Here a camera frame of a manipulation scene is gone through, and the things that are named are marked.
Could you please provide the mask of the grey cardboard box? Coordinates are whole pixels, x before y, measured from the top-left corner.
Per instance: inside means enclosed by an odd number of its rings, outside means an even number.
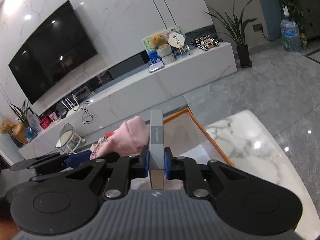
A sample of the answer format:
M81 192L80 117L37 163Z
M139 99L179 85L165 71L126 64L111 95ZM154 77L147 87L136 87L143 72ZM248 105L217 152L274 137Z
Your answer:
M162 110L151 111L150 118L150 183L154 190L164 189L164 132Z

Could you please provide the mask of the small white stool chair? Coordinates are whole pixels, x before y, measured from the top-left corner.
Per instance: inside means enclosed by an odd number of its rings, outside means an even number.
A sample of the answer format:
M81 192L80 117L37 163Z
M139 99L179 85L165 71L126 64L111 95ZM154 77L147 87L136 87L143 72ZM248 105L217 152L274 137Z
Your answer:
M75 133L74 127L71 124L65 124L60 132L59 139L56 142L55 148L67 148L69 152L75 154L77 148L86 140L78 133Z

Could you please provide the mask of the orange storage box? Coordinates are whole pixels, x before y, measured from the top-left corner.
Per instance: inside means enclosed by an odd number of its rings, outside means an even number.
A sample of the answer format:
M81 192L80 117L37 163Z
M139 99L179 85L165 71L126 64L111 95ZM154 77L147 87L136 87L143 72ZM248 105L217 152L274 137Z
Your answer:
M217 160L233 166L221 147L198 122L189 108L165 118L163 129L164 146L171 149L174 157L193 158L198 164Z

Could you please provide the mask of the blue glass vase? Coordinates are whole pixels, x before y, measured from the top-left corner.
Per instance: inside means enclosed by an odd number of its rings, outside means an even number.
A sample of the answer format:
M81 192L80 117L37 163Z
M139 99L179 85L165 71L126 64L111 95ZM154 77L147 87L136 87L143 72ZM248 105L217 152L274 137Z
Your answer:
M38 131L32 126L29 126L25 132L25 138L27 142L34 140L37 137L37 135Z

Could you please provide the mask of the red gift box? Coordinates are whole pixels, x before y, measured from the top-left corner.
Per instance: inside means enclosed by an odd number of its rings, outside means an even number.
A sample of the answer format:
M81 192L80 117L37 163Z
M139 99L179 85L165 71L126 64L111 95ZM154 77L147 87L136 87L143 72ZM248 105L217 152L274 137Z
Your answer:
M40 126L42 127L42 129L47 129L50 124L51 124L51 120L47 116L45 116L40 121Z

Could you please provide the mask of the golden vase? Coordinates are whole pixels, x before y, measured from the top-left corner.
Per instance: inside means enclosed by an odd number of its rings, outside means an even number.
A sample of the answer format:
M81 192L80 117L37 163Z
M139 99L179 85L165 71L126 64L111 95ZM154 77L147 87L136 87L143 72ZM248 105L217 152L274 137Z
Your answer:
M28 141L25 136L26 131L27 131L27 128L24 125L24 123L19 122L14 126L12 133L14 138L17 139L20 143L27 144Z

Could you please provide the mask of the white wifi router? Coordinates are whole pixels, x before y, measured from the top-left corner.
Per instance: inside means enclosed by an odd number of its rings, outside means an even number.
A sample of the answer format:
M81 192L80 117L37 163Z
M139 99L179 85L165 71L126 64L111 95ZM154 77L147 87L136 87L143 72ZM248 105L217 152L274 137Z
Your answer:
M75 95L72 95L72 99L65 98L61 102L64 105L64 107L66 108L66 114L62 115L64 118L69 117L70 115L74 114L80 108L80 104L79 104Z

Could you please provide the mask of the potted plant left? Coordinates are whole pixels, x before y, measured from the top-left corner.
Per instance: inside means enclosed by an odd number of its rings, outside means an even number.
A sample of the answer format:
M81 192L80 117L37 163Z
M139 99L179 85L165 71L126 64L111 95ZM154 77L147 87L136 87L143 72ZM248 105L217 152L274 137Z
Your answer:
M29 121L28 121L28 108L29 108L29 101L24 100L22 107L17 107L14 104L10 104L11 110L14 112L14 114L17 116L17 119L20 120L21 123L24 124L26 128L28 128Z

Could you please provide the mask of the white marble tv console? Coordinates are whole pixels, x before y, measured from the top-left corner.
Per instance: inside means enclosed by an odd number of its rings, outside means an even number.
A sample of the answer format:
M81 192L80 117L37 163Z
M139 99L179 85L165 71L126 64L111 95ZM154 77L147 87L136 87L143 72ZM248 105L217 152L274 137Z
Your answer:
M44 155L55 150L65 124L73 125L76 133L86 136L236 71L230 43L222 42L208 51L193 49L188 57L154 73L144 69L95 94L87 105L93 114L92 123L84 124L83 111L78 110L50 124L19 152L25 159Z

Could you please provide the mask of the black white patterned items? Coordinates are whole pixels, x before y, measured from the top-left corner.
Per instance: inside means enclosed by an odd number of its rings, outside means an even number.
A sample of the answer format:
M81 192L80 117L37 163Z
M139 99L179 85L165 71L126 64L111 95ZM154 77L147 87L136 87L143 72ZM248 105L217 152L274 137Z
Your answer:
M208 51L211 48L218 47L221 42L223 42L221 38L204 35L193 38L191 45L203 51Z

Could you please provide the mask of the small brown teddy bear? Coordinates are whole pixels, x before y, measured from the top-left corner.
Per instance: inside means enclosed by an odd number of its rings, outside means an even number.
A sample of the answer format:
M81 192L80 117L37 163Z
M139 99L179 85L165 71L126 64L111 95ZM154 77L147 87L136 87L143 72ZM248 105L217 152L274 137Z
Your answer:
M152 47L155 50L166 49L169 45L162 34L155 34L151 37Z

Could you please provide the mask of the round white paper fan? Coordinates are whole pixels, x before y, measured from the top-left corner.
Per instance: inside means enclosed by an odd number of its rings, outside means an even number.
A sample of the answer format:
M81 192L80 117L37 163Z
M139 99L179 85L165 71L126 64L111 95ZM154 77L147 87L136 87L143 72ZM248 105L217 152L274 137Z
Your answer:
M166 32L167 42L171 47L182 49L185 45L185 33L178 27L170 27Z

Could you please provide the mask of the potted green plant right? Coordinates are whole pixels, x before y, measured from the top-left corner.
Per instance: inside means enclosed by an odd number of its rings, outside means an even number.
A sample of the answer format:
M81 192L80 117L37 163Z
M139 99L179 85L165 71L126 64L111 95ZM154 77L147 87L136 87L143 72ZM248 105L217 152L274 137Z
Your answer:
M217 19L225 28L226 33L222 33L230 37L236 44L236 51L238 53L238 58L240 61L241 68L251 68L252 61L249 55L249 48L246 42L246 28L247 26L256 21L257 18L248 18L244 20L244 12L247 6L253 0L249 0L245 6L243 7L240 16L235 14L235 0L233 0L233 13L232 17L225 12L225 15L222 16L217 10L209 7L209 9L213 12L205 12L207 15Z

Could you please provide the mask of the blue water bottle jug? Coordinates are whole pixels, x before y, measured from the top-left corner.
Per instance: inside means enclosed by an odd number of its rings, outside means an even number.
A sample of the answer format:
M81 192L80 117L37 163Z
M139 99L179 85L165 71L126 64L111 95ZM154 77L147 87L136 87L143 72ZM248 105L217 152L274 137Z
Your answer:
M280 31L284 49L286 51L299 53L301 51L301 41L297 23L291 21L289 17L286 17L280 23Z

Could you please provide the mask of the wall mounted television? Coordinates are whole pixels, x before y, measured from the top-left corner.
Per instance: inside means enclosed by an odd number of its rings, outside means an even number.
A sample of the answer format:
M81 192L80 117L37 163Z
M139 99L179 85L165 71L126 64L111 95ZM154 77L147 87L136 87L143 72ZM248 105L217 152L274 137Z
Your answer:
M30 103L95 55L70 1L57 8L24 42L9 68Z

